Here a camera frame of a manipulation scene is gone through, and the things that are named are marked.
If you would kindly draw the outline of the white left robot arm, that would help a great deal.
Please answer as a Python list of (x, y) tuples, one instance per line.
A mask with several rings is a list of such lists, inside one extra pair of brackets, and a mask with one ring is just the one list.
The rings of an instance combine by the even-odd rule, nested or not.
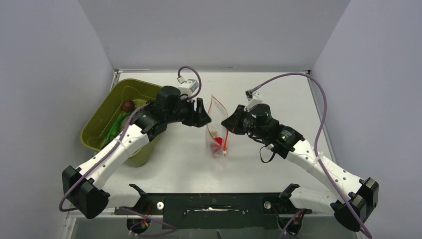
[(162, 87), (156, 99), (137, 108), (128, 118), (122, 132), (91, 159), (62, 172), (65, 200), (85, 218), (93, 219), (107, 208), (134, 207), (146, 193), (133, 183), (106, 188), (111, 175), (137, 150), (147, 146), (171, 123), (203, 127), (211, 122), (202, 98), (184, 98), (180, 89)]

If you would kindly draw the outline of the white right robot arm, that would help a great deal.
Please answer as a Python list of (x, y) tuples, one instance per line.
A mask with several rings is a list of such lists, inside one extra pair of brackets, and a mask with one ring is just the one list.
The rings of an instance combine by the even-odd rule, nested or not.
[(372, 178), (362, 179), (324, 156), (315, 153), (311, 143), (292, 127), (279, 123), (267, 104), (257, 104), (250, 111), (238, 105), (222, 121), (222, 126), (237, 135), (247, 135), (274, 154), (296, 164), (322, 183), (327, 191), (290, 184), (280, 195), (282, 210), (309, 209), (334, 216), (346, 229), (362, 230), (378, 204), (379, 184)]

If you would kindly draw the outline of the red yellow apple toy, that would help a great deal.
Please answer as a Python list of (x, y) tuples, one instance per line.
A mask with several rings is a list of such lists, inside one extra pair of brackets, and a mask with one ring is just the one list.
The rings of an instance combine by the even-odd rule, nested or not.
[(225, 149), (223, 147), (223, 138), (222, 137), (213, 138), (210, 143), (210, 150), (212, 153), (224, 152)]

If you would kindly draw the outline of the clear zip bag orange zipper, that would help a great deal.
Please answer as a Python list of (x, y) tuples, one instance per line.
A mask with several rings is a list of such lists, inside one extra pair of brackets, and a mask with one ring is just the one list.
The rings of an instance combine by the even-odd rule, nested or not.
[(211, 95), (207, 114), (211, 122), (206, 125), (205, 130), (206, 148), (213, 159), (226, 157), (229, 132), (221, 122), (228, 118), (228, 112), (214, 95)]

